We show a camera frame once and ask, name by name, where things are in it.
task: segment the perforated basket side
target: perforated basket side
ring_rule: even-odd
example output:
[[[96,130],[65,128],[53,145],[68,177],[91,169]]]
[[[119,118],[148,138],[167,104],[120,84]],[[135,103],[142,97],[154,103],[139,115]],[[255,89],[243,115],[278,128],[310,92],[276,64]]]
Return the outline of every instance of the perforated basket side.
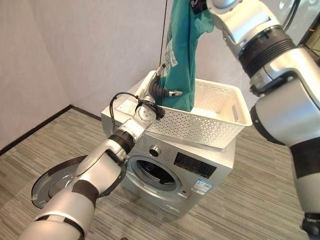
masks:
[[[216,148],[225,148],[244,127],[166,108],[165,116],[148,131]]]
[[[232,95],[233,89],[228,85],[196,79],[194,107],[219,114]]]

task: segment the baseboard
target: baseboard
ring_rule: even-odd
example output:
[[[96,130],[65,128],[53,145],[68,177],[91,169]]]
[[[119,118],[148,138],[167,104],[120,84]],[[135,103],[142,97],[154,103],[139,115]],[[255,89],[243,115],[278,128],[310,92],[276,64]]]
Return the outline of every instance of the baseboard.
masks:
[[[21,143],[23,140],[25,140],[27,137],[29,137],[30,135],[34,134],[36,131],[38,131],[39,129],[43,128],[45,125],[47,125],[48,123],[50,123],[51,121],[53,121],[54,119],[56,119],[57,117],[59,117],[60,115],[64,114],[65,112],[67,112],[68,110],[72,109],[74,106],[73,105],[69,105],[66,106],[64,109],[58,111],[56,114],[52,115],[51,117],[49,117],[48,119],[44,120],[43,122],[41,122],[39,125],[35,126],[34,128],[32,128],[31,130],[27,131],[25,134],[23,134],[22,136],[18,137],[16,140],[12,141],[11,143],[9,143],[7,146],[5,146],[4,148],[2,148],[0,150],[0,156],[4,153],[6,153],[7,151],[9,151],[10,149],[12,149],[14,146],[16,146],[17,144]]]
[[[91,117],[91,118],[93,118],[93,119],[96,119],[96,120],[101,121],[101,117],[99,117],[99,116],[97,116],[97,115],[94,115],[94,114],[92,114],[91,112],[88,112],[88,111],[83,110],[83,109],[81,109],[81,108],[78,108],[77,106],[73,106],[72,109],[78,111],[79,113],[82,113],[82,114],[84,114],[84,115],[87,115],[87,116],[89,116],[89,117]]]

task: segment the energy label sticker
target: energy label sticker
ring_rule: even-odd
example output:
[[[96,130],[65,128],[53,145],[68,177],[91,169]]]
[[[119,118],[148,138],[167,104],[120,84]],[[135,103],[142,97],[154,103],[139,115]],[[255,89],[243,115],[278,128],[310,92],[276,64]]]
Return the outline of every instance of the energy label sticker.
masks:
[[[193,186],[192,190],[198,194],[204,195],[209,189],[211,189],[213,184],[207,180],[200,179]]]

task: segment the black cable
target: black cable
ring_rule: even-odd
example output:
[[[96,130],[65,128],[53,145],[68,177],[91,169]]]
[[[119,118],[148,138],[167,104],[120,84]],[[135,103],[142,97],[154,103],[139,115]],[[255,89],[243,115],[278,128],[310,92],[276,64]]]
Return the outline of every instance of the black cable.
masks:
[[[135,99],[138,99],[138,101],[140,101],[138,96],[136,96],[130,92],[122,91],[122,92],[118,92],[116,95],[114,95],[114,97],[111,99],[110,104],[109,104],[109,111],[110,111],[110,117],[111,117],[111,121],[112,121],[112,132],[113,133],[116,130],[116,121],[115,121],[115,114],[114,114],[114,108],[113,108],[114,100],[116,100],[119,95],[123,95],[123,94],[130,95],[130,96],[134,97]]]
[[[294,0],[293,4],[292,4],[292,7],[288,13],[288,15],[286,16],[286,19],[284,20],[284,23],[283,23],[283,30],[286,32],[292,21],[294,20],[294,17],[297,13],[297,10],[298,10],[298,7],[300,5],[300,0]]]

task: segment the green t-shirt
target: green t-shirt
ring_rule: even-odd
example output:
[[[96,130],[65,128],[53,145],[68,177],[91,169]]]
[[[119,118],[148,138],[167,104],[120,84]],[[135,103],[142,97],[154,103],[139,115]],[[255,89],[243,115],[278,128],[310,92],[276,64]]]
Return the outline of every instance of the green t-shirt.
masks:
[[[174,0],[165,48],[165,69],[159,85],[183,95],[159,99],[157,104],[190,112],[195,102],[198,38],[214,29],[208,10],[194,15],[188,0]]]

